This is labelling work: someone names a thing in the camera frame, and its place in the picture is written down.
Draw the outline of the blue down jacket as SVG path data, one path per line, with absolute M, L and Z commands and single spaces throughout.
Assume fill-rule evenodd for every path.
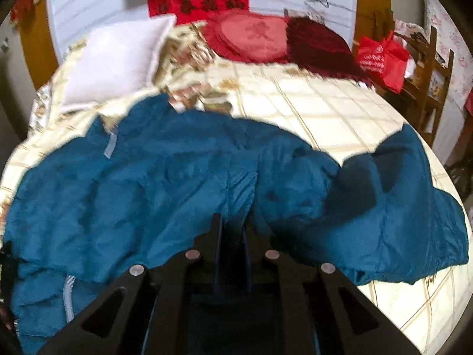
M 95 120 L 22 178 L 7 213 L 10 307 L 37 351 L 133 264 L 189 248 L 214 214 L 356 285 L 415 283 L 468 261 L 463 210 L 435 188 L 411 127 L 339 164 L 267 123 L 141 101 L 114 134 Z

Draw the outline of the white square pillow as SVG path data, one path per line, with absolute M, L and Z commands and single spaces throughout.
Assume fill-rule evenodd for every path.
M 59 111 L 82 111 L 152 87 L 176 21 L 165 14 L 93 30 L 63 84 Z

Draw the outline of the wooden chair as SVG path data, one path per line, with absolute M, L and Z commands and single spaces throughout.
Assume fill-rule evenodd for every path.
M 417 32 L 412 35 L 394 33 L 414 52 L 412 75 L 404 80 L 399 97 L 406 104 L 407 122 L 432 145 L 440 124 L 450 87 L 455 52 L 444 59 L 437 52 L 438 31 L 432 26 L 428 38 Z

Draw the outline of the red shopping bag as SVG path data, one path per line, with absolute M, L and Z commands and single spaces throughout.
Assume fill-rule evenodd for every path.
M 356 61 L 377 85 L 399 94 L 404 84 L 410 53 L 394 40 L 394 32 L 381 41 L 362 36 Z

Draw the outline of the dark red fuzzy pillow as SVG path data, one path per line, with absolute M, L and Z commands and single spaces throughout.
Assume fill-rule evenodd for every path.
M 344 38 L 309 18 L 290 18 L 286 27 L 287 60 L 324 78 L 351 79 L 370 85 Z

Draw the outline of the red heart-shaped pillow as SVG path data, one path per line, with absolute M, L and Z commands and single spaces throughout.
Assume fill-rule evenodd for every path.
M 286 63 L 288 20 L 247 10 L 228 10 L 207 19 L 201 30 L 221 58 L 244 63 Z

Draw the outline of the red Chinese banner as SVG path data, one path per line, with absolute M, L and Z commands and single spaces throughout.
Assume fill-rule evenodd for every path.
M 173 14 L 176 24 L 202 21 L 226 10 L 248 10 L 249 0 L 147 0 L 149 17 Z

